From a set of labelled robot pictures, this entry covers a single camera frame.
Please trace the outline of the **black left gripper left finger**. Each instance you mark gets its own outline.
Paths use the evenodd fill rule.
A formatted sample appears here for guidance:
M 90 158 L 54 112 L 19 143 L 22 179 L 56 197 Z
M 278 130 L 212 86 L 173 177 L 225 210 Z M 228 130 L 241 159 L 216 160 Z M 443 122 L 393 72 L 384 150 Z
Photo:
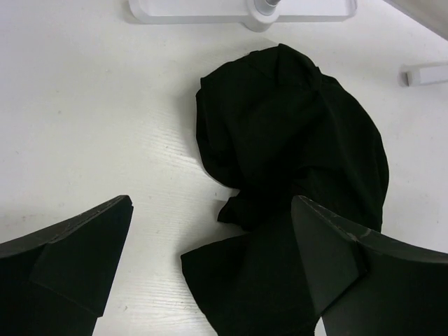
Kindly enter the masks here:
M 1 244 L 2 335 L 92 335 L 132 219 L 120 195 Z

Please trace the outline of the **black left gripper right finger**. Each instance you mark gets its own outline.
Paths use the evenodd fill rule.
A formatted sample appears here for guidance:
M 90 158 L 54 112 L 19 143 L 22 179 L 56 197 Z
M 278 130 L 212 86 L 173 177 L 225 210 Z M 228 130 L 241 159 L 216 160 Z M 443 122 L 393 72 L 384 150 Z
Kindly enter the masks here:
M 447 255 L 294 197 L 293 227 L 328 335 L 446 335 Z

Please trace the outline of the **black trousers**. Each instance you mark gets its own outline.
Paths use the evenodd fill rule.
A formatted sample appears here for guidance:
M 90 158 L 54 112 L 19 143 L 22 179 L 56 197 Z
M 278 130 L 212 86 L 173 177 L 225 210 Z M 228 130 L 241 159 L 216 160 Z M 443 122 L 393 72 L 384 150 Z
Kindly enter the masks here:
M 182 255 L 190 292 L 219 335 L 312 335 L 291 202 L 303 195 L 380 230 L 389 166 L 379 130 L 335 78 L 284 44 L 203 77 L 196 101 L 202 164 L 238 190 L 218 220 L 244 233 Z

